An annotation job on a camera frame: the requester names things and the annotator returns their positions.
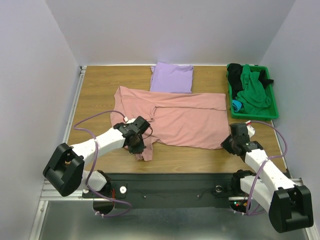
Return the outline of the pink printed t shirt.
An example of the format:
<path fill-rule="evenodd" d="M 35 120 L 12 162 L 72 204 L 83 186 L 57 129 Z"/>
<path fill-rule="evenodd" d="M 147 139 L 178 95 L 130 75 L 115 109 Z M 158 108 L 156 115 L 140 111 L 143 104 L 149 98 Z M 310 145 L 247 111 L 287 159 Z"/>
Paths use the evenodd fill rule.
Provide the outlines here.
<path fill-rule="evenodd" d="M 114 94 L 112 125 L 124 114 L 150 123 L 144 134 L 145 150 L 138 160 L 153 159 L 153 143 L 218 150 L 228 137 L 229 124 L 224 93 L 165 93 L 119 86 Z"/>

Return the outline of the purple t shirt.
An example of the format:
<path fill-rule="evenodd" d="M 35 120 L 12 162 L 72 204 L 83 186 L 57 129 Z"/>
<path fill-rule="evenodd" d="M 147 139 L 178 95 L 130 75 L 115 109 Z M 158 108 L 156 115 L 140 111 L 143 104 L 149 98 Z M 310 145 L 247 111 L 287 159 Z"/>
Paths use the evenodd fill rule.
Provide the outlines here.
<path fill-rule="evenodd" d="M 193 65 L 176 65 L 158 62 L 150 67 L 150 92 L 191 94 Z"/>

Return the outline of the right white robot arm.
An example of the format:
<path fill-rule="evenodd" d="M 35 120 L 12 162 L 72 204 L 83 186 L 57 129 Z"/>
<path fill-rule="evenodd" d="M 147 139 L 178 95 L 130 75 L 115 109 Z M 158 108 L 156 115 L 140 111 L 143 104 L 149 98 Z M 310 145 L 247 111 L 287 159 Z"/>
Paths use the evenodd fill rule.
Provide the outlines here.
<path fill-rule="evenodd" d="M 234 212 L 242 215 L 257 215 L 252 201 L 267 212 L 273 228 L 278 233 L 310 228 L 314 225 L 311 191 L 305 185 L 297 185 L 273 163 L 257 141 L 252 121 L 233 123 L 230 135 L 221 143 L 228 153 L 239 156 L 252 170 L 238 170 L 232 175 L 231 192 L 247 196 L 243 202 L 235 202 Z"/>

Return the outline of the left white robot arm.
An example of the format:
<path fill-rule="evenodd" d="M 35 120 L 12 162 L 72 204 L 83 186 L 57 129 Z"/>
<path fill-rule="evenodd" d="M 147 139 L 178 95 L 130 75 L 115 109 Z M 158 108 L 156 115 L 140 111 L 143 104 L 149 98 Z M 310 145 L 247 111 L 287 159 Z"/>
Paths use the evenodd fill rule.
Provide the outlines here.
<path fill-rule="evenodd" d="M 111 193 L 111 184 L 101 171 L 84 170 L 89 164 L 113 150 L 127 148 L 131 154 L 142 154 L 146 149 L 143 134 L 151 127 L 143 117 L 138 116 L 120 122 L 99 136 L 68 145 L 59 144 L 43 170 L 43 176 L 63 197 L 79 189 L 95 191 L 100 197 Z"/>

